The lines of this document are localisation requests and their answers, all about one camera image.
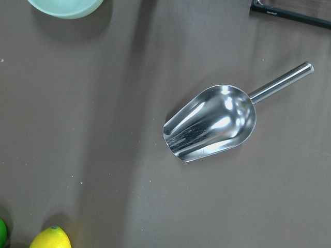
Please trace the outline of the black frame tray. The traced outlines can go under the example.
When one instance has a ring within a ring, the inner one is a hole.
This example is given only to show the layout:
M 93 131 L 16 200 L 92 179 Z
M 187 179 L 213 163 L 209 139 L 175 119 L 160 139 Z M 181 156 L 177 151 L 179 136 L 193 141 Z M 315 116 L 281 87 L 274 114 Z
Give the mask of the black frame tray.
M 286 18 L 289 20 L 330 29 L 330 1 L 252 1 L 250 9 L 275 17 Z

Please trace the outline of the steel ice scoop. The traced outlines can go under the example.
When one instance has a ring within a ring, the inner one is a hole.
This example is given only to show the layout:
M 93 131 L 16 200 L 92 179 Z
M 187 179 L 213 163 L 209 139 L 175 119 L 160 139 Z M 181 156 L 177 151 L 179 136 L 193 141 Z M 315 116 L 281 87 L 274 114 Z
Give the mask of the steel ice scoop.
M 185 163 L 237 147 L 255 129 L 256 104 L 313 71 L 313 65 L 304 62 L 249 94 L 233 85 L 207 88 L 164 124 L 163 138 Z

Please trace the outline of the upper yellow lemon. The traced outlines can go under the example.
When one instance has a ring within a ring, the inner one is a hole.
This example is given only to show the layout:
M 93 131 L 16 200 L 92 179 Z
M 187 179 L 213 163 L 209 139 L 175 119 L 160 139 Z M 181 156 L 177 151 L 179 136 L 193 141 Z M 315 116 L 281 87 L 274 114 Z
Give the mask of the upper yellow lemon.
M 59 247 L 72 248 L 67 234 L 58 226 L 51 226 L 40 232 L 31 242 L 30 248 Z

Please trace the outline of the mint green bowl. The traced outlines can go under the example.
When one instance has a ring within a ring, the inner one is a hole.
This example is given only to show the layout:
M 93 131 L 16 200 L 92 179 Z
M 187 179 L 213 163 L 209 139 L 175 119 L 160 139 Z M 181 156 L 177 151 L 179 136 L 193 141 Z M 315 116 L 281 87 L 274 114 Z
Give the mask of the mint green bowl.
M 78 19 L 94 12 L 103 0 L 29 0 L 37 10 L 60 19 Z

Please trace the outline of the green lime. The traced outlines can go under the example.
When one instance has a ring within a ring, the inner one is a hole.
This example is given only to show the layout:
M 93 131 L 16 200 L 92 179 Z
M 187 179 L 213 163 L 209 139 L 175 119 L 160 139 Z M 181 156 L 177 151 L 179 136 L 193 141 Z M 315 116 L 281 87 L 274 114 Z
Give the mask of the green lime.
M 7 241 L 7 227 L 5 222 L 0 219 L 0 246 L 4 247 Z

